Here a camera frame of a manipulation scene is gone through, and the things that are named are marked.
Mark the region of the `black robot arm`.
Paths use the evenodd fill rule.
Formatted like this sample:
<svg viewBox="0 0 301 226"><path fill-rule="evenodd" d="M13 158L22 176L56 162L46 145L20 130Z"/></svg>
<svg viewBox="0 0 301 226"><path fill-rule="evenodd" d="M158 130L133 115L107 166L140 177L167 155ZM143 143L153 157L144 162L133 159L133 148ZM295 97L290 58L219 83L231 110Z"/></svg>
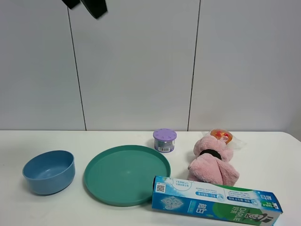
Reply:
<svg viewBox="0 0 301 226"><path fill-rule="evenodd" d="M106 0L62 0L68 9L74 9L83 4L90 15L99 19L108 12Z"/></svg>

